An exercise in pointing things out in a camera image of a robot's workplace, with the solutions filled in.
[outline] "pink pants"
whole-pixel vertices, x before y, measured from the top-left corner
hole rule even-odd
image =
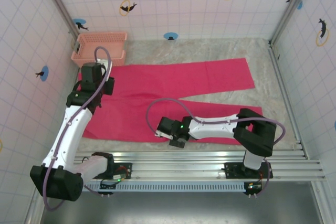
[[[113,95],[104,95],[83,136],[130,142],[164,142],[155,137],[146,124],[148,106],[158,98],[182,98],[192,95],[254,88],[245,59],[220,60],[172,65],[128,65],[113,67]],[[260,107],[182,101],[195,116],[222,117],[250,108],[261,114]],[[156,128],[161,117],[181,120],[187,112],[174,102],[160,102],[150,111]],[[204,138],[204,143],[239,144],[230,138]]]

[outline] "pink basket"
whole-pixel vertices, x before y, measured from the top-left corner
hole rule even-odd
[[[105,47],[112,58],[114,66],[122,66],[125,63],[125,46],[127,33],[88,33],[80,34],[75,44],[74,52],[71,59],[80,68],[84,63],[94,62],[94,50],[98,46]],[[107,55],[103,50],[97,51],[98,59],[107,59]]]

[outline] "gray floor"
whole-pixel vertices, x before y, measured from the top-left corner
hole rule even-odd
[[[127,47],[126,64],[171,64],[234,58],[247,59],[255,89],[197,95],[185,100],[260,106],[263,108],[264,116],[276,119],[286,127],[287,133],[275,149],[292,149],[296,140],[268,53],[268,41],[255,38],[131,41]],[[237,145],[187,143],[184,150],[242,149],[242,146]],[[129,143],[88,138],[82,138],[78,147],[78,151],[165,150],[176,150],[176,148],[169,146],[168,143]]]
[[[59,200],[50,199],[52,206]],[[116,193],[100,198],[83,193],[55,212],[45,211],[47,224],[319,224],[322,223],[305,183],[271,182],[263,195],[243,193]]]

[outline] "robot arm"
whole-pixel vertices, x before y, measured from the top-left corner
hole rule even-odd
[[[202,124],[186,116],[182,121],[173,121],[163,117],[157,127],[156,135],[170,139],[170,145],[183,148],[189,139],[199,140],[206,137],[234,138],[246,148],[243,165],[245,168],[259,170],[265,157],[272,155],[276,125],[271,122],[252,120],[248,122],[230,122],[243,118],[260,118],[250,109],[241,109],[238,114],[223,118],[199,118]]]
[[[103,81],[106,72],[107,60],[98,60],[96,63],[86,63],[83,65],[82,80],[75,85],[73,91],[68,95],[67,107],[63,123],[51,147],[50,152],[43,160],[41,166],[33,166],[30,171],[35,186],[43,195],[43,182],[47,169],[52,165],[48,176],[47,197],[75,201],[82,192],[83,185],[99,174],[111,174],[113,167],[113,156],[106,153],[94,153],[89,160],[80,165],[74,165],[75,154],[83,132],[92,118],[96,107],[101,106],[103,94],[112,95],[114,79],[109,77],[103,85],[102,90],[95,98],[82,109],[77,116],[69,123],[69,119],[88,101],[96,92],[98,86]],[[64,128],[68,126],[64,136],[61,136]],[[60,144],[55,155],[56,146]]]

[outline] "grid wall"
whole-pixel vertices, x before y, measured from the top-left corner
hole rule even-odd
[[[135,40],[163,39],[167,32],[179,38],[270,39],[288,6],[287,0],[62,1],[89,31],[127,31]],[[136,5],[129,10],[129,4]]]
[[[25,220],[30,169],[56,137],[77,73],[70,41],[52,0],[0,0],[0,223]]]
[[[275,52],[307,152],[328,178],[336,220],[336,0],[303,0]]]

